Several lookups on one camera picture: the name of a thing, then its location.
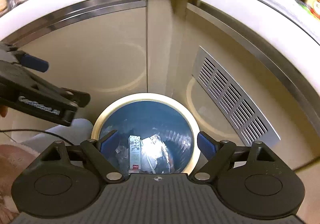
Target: white countertop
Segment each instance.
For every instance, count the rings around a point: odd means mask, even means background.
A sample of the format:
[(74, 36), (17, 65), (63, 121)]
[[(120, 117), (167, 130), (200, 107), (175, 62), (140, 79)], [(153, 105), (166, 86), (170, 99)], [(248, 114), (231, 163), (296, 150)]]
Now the white countertop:
[[(0, 40), (28, 23), (85, 0), (29, 0), (0, 18)], [(201, 0), (245, 24), (281, 52), (320, 95), (320, 23), (294, 0), (271, 0), (307, 25), (307, 34), (279, 11), (258, 0)]]

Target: silver bolt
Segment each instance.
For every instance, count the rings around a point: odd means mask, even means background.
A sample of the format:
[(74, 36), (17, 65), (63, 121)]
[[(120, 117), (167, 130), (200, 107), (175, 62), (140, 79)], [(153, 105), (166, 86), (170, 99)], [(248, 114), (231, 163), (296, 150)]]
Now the silver bolt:
[(206, 172), (198, 172), (195, 174), (195, 178), (199, 181), (206, 181), (210, 178), (210, 174)]
[(107, 179), (111, 180), (111, 181), (116, 181), (116, 180), (120, 180), (122, 178), (122, 174), (119, 172), (110, 172), (107, 174)]
[(69, 102), (69, 105), (71, 105), (71, 106), (78, 106), (76, 103), (74, 103), (74, 102)]

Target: ribbed black surface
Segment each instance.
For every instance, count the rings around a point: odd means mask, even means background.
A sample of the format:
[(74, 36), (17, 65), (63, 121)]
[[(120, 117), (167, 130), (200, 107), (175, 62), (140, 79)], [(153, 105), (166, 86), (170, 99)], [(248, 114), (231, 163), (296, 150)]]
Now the ribbed black surface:
[(128, 181), (108, 185), (99, 199), (75, 215), (38, 219), (20, 214), (13, 224), (172, 224), (172, 223), (302, 223), (290, 216), (280, 220), (253, 220), (225, 207), (208, 185), (190, 182), (185, 174), (132, 174)]

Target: trash can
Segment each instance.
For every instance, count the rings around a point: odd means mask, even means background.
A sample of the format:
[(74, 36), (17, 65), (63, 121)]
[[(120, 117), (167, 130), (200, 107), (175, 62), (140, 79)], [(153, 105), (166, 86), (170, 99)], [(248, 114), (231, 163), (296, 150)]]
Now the trash can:
[(121, 173), (187, 173), (196, 166), (199, 127), (179, 102), (138, 93), (108, 106), (97, 119), (92, 139), (117, 130), (119, 144), (107, 160)]

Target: ventilation grille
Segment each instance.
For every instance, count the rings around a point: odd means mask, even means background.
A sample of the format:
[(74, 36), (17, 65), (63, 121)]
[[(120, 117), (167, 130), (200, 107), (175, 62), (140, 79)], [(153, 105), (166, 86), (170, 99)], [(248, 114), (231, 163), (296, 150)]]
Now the ventilation grille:
[(261, 140), (268, 146), (280, 140), (269, 121), (227, 71), (200, 48), (193, 76), (229, 120), (243, 143)]

